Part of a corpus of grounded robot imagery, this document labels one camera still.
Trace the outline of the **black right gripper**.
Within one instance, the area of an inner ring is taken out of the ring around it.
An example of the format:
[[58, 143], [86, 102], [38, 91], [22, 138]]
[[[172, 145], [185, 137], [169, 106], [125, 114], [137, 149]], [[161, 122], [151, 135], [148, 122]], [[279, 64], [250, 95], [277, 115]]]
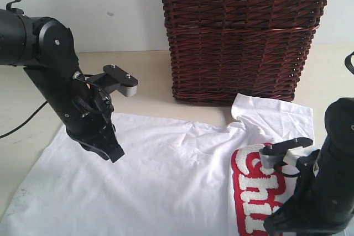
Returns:
[[353, 152], [314, 150], [296, 166], [301, 175], [295, 193], [265, 219], [268, 235], [347, 227], [353, 218]]

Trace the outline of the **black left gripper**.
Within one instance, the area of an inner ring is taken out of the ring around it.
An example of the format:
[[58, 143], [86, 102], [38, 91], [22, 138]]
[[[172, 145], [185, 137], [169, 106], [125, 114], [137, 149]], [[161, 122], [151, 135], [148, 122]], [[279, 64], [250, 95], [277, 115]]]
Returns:
[[78, 128], [69, 129], [68, 135], [89, 152], [104, 160], [118, 161], [124, 150], [114, 135], [111, 121], [111, 96], [100, 85], [90, 81], [73, 81], [71, 103], [78, 111]]

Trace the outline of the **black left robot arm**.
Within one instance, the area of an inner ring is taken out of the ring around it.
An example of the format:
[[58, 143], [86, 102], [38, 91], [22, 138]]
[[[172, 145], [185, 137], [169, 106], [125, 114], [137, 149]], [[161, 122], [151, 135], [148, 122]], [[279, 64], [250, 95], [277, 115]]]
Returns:
[[82, 73], [69, 28], [54, 18], [1, 10], [1, 65], [23, 67], [68, 136], [85, 150], [112, 162], [124, 155], [110, 94]]

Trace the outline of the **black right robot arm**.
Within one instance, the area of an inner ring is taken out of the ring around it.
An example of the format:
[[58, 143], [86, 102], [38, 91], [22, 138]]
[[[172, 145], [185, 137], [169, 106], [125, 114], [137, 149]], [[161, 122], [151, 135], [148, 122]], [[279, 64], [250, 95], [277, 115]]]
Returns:
[[264, 221], [269, 235], [334, 235], [342, 232], [353, 218], [353, 98], [340, 98], [325, 113], [327, 137], [321, 149], [309, 155], [295, 155], [311, 139], [297, 138], [265, 146], [266, 155], [281, 155], [273, 164], [291, 165], [294, 175], [293, 195]]

